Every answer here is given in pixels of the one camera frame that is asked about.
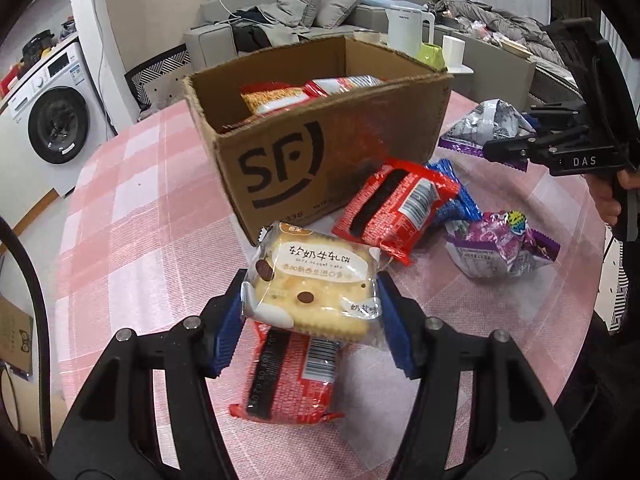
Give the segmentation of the person's right hand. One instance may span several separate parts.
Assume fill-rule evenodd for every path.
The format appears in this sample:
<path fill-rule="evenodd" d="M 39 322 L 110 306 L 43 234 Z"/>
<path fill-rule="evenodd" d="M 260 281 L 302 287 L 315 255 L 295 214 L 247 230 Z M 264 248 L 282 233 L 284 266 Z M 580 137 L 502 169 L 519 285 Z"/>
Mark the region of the person's right hand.
<path fill-rule="evenodd" d="M 618 216 L 622 212 L 622 206 L 614 198 L 612 185 L 608 180 L 598 177 L 596 174 L 586 174 L 589 194 L 594 201 L 600 218 L 609 226 L 615 226 Z M 640 176 L 638 172 L 622 170 L 617 174 L 620 186 L 625 190 L 638 190 L 640 188 Z"/>

